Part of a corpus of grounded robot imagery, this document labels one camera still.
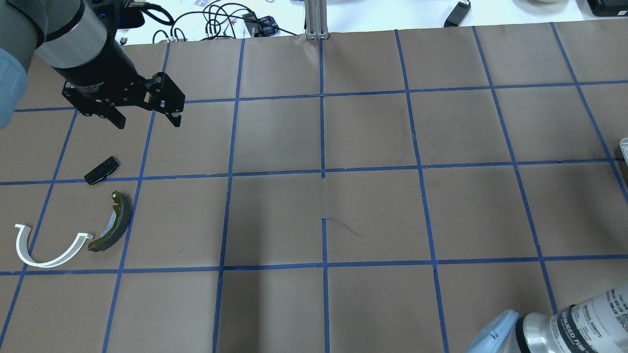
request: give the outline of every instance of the blue grid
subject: blue grid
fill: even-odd
[[[626,187],[622,181],[620,173],[615,166],[616,161],[623,161],[622,158],[613,158],[610,150],[603,139],[602,133],[598,127],[598,124],[593,116],[593,113],[588,105],[588,102],[583,94],[582,86],[585,85],[614,85],[614,84],[628,84],[628,80],[616,80],[616,81],[596,81],[596,82],[579,82],[576,78],[576,75],[573,71],[569,58],[566,54],[566,51],[563,47],[563,44],[560,40],[560,36],[556,30],[556,26],[551,23],[551,28],[555,35],[555,38],[558,42],[560,50],[565,58],[565,62],[568,65],[569,71],[573,78],[572,83],[559,83],[559,84],[530,84],[530,85],[494,85],[490,76],[490,71],[487,66],[486,59],[484,57],[484,52],[482,50],[482,45],[480,39],[477,35],[477,31],[475,27],[472,27],[472,31],[474,33],[474,37],[477,43],[478,51],[480,53],[480,57],[482,59],[482,64],[484,66],[484,70],[489,82],[488,86],[474,86],[474,87],[442,87],[442,88],[434,88],[434,89],[410,89],[408,85],[408,75],[406,73],[406,67],[403,57],[403,48],[401,44],[401,40],[399,38],[398,31],[395,31],[396,42],[399,50],[399,59],[401,61],[401,67],[403,71],[404,77],[404,90],[387,90],[387,91],[373,91],[373,92],[339,92],[339,93],[324,93],[324,77],[323,77],[323,41],[319,42],[319,59],[320,59],[320,93],[313,95],[282,95],[282,96],[269,96],[269,97],[250,97],[250,98],[240,98],[240,85],[242,78],[242,62],[244,58],[244,46],[246,41],[241,42],[241,51],[239,56],[239,66],[238,66],[238,75],[237,75],[237,88],[234,99],[205,99],[205,100],[188,100],[187,104],[197,104],[197,103],[212,103],[212,102],[233,102],[234,103],[234,119],[232,125],[232,136],[231,136],[231,144],[230,144],[230,153],[229,153],[229,171],[228,173],[218,173],[218,174],[199,174],[199,175],[166,175],[166,176],[144,176],[144,166],[146,163],[146,156],[148,154],[149,142],[151,137],[151,132],[154,123],[155,113],[153,112],[151,115],[150,124],[148,127],[148,132],[146,136],[146,142],[144,145],[144,153],[141,162],[140,172],[138,177],[127,177],[127,178],[119,178],[112,177],[105,179],[104,182],[122,182],[122,181],[135,181],[137,182],[135,201],[133,205],[133,211],[137,207],[140,189],[142,181],[144,180],[168,180],[168,179],[182,179],[182,178],[228,178],[227,184],[227,201],[225,204],[225,217],[224,217],[224,228],[222,235],[222,247],[220,252],[220,264],[219,266],[201,266],[201,267],[179,267],[179,268],[124,268],[124,261],[126,258],[126,251],[129,244],[129,239],[132,233],[133,228],[133,220],[131,219],[131,223],[129,224],[129,228],[126,234],[126,238],[124,240],[123,250],[120,265],[117,269],[78,269],[78,270],[27,270],[27,266],[24,265],[21,271],[0,271],[0,276],[19,276],[18,284],[16,285],[16,289],[13,295],[13,299],[11,301],[11,305],[9,308],[9,312],[4,321],[2,333],[0,335],[0,347],[2,346],[2,342],[6,335],[6,331],[11,319],[12,312],[14,310],[14,306],[19,296],[19,291],[21,288],[21,284],[26,275],[62,275],[62,274],[117,274],[116,284],[114,288],[114,294],[111,301],[111,308],[109,311],[109,317],[107,321],[106,334],[105,339],[102,345],[102,352],[105,353],[107,351],[107,345],[109,341],[109,334],[111,332],[111,325],[113,321],[113,317],[115,314],[116,300],[117,294],[119,291],[119,286],[121,282],[122,275],[124,273],[183,273],[183,272],[218,272],[218,283],[217,283],[217,299],[215,306],[215,322],[214,322],[214,332],[213,332],[213,343],[214,343],[214,352],[217,350],[217,339],[218,339],[218,329],[219,329],[219,318],[220,318],[220,303],[222,296],[222,280],[225,271],[262,271],[262,270],[275,270],[275,269],[299,269],[299,268],[322,268],[323,269],[323,309],[324,309],[324,318],[325,318],[325,352],[329,353],[330,349],[330,324],[329,324],[329,294],[328,294],[328,268],[334,267],[360,267],[360,266],[431,266],[433,268],[434,274],[434,283],[435,283],[435,295],[436,302],[438,305],[438,314],[441,325],[441,334],[443,339],[443,347],[446,353],[449,353],[449,347],[447,342],[447,328],[445,324],[445,316],[443,313],[443,303],[440,291],[440,282],[438,278],[438,266],[444,264],[490,264],[490,263],[539,263],[541,265],[541,269],[543,272],[543,278],[546,283],[548,297],[550,300],[550,304],[552,306],[553,311],[556,313],[556,303],[553,297],[553,291],[551,288],[551,283],[549,276],[547,274],[545,263],[553,262],[553,261],[589,261],[589,260],[606,260],[606,259],[628,259],[628,254],[609,254],[609,255],[591,255],[591,256],[543,256],[543,252],[541,250],[541,246],[538,241],[538,237],[536,234],[536,229],[534,228],[534,221],[532,218],[532,214],[529,208],[526,192],[521,180],[521,176],[519,173],[518,166],[520,165],[555,165],[555,164],[571,164],[571,163],[610,163],[615,177],[617,178],[618,184],[624,198],[628,202],[628,192]],[[164,57],[163,62],[163,70],[166,68],[166,64],[168,61],[168,54],[170,52],[170,44],[166,47],[166,55]],[[512,145],[509,139],[508,131],[506,128],[506,124],[504,122],[504,118],[502,116],[501,108],[499,105],[499,100],[497,98],[496,90],[501,89],[518,89],[518,88],[531,88],[531,87],[576,87],[582,103],[584,104],[587,114],[593,124],[597,136],[602,144],[606,158],[604,159],[592,159],[592,160],[565,160],[565,161],[517,161],[514,152],[512,149]],[[502,126],[502,130],[504,133],[504,137],[506,139],[507,147],[509,150],[509,154],[511,157],[511,161],[503,161],[503,162],[495,162],[495,163],[452,163],[452,164],[439,164],[439,165],[423,165],[421,163],[420,151],[418,149],[418,144],[416,140],[416,132],[414,130],[414,117],[412,111],[412,103],[410,99],[410,95],[412,93],[420,93],[420,92],[442,92],[442,91],[458,91],[458,90],[490,90],[494,99],[495,108],[497,110],[500,124]],[[409,124],[411,128],[411,134],[413,138],[413,147],[414,153],[416,157],[416,165],[405,165],[405,166],[380,166],[380,167],[366,167],[366,168],[334,168],[334,169],[326,169],[325,168],[325,113],[324,113],[324,98],[325,97],[340,97],[340,96],[352,96],[352,95],[379,95],[379,94],[405,94],[407,105],[408,105],[408,114],[409,114]],[[275,99],[305,99],[319,97],[320,98],[320,134],[321,134],[321,168],[319,170],[283,170],[283,171],[260,171],[260,172],[247,172],[247,173],[234,173],[233,172],[233,158],[234,158],[234,146],[235,146],[235,138],[236,138],[236,127],[237,127],[237,114],[238,107],[240,101],[249,101],[249,100],[275,100]],[[54,108],[36,108],[36,109],[18,109],[16,112],[36,112],[36,111],[72,111],[73,107],[54,107]],[[55,172],[53,174],[53,178],[51,180],[33,180],[33,181],[19,181],[19,182],[0,182],[0,185],[36,185],[36,184],[45,184],[50,185],[48,189],[48,193],[46,195],[46,199],[44,201],[40,218],[38,219],[38,223],[36,226],[36,230],[33,234],[31,245],[29,247],[29,252],[32,252],[33,246],[35,245],[35,241],[38,235],[39,228],[43,221],[46,208],[48,205],[48,201],[50,199],[50,195],[52,193],[53,187],[57,183],[85,183],[83,179],[68,179],[68,180],[57,180],[58,171],[63,159],[63,155],[65,153],[68,140],[72,133],[72,128],[74,126],[76,120],[77,112],[74,111],[72,116],[72,120],[70,126],[68,128],[67,135],[65,137],[65,141],[57,161],[57,165],[55,168]],[[528,217],[529,225],[531,228],[531,232],[533,235],[533,240],[536,245],[537,256],[536,257],[526,257],[526,258],[480,258],[480,259],[438,259],[436,256],[436,249],[434,246],[433,236],[431,232],[431,222],[430,222],[430,213],[428,208],[428,199],[426,198],[425,192],[425,183],[423,178],[423,170],[429,168],[468,168],[468,167],[483,167],[483,166],[512,166],[516,178],[517,183],[519,185],[519,189],[521,192],[522,201],[524,203],[524,207],[526,209],[526,215]],[[327,257],[327,220],[322,219],[322,254],[323,261],[320,263],[295,263],[295,264],[277,264],[277,265],[262,265],[262,266],[225,266],[225,251],[227,245],[227,229],[229,225],[229,206],[230,206],[230,195],[231,195],[231,187],[233,178],[237,177],[249,177],[249,176],[257,176],[257,175],[287,175],[287,174],[308,174],[308,173],[320,173],[322,178],[325,178],[326,173],[344,173],[344,172],[352,172],[352,171],[381,171],[381,170],[417,170],[419,181],[420,181],[420,192],[421,198],[423,201],[423,208],[425,211],[425,221],[428,231],[428,241],[430,244],[430,259],[429,260],[417,260],[417,261],[358,261],[358,262],[336,262],[330,263],[328,262]]]

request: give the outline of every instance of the light blue object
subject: light blue object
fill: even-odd
[[[26,92],[27,81],[22,64],[0,48],[0,129],[11,120],[15,107]]]
[[[469,344],[465,353],[496,353],[517,323],[519,313],[508,309],[491,321]]]

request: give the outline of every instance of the metal post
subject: metal post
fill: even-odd
[[[305,37],[309,40],[329,38],[327,0],[305,0]]]

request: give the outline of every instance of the white curved object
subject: white curved object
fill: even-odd
[[[94,236],[87,233],[78,233],[72,245],[63,254],[61,254],[61,256],[46,263],[36,263],[35,260],[33,260],[33,258],[31,258],[28,254],[28,236],[31,234],[31,227],[26,227],[23,224],[16,224],[15,228],[19,229],[18,238],[15,240],[15,249],[18,252],[19,258],[28,266],[39,268],[52,268],[65,264],[79,252],[80,248],[85,244],[85,241],[94,238]]]

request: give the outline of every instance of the white background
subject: white background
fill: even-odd
[[[173,17],[188,11],[201,11],[195,0],[147,0],[159,4]],[[587,0],[560,0],[542,3],[538,0],[471,0],[471,12],[462,26],[492,24],[542,23],[599,19],[591,13]],[[251,8],[258,17],[272,16],[279,27],[294,33],[304,33],[305,10],[302,1],[221,0],[217,4],[241,3]],[[410,28],[442,27],[458,0],[327,0],[329,32],[365,32],[405,30]],[[232,12],[237,7],[227,10]],[[116,38],[125,36],[128,44],[151,43],[156,30],[163,26],[145,16],[146,24],[128,31],[118,31]],[[177,22],[189,40],[205,38],[205,20],[202,14],[191,14]],[[236,37],[248,37],[241,20],[236,24]],[[158,35],[156,41],[165,39]]]

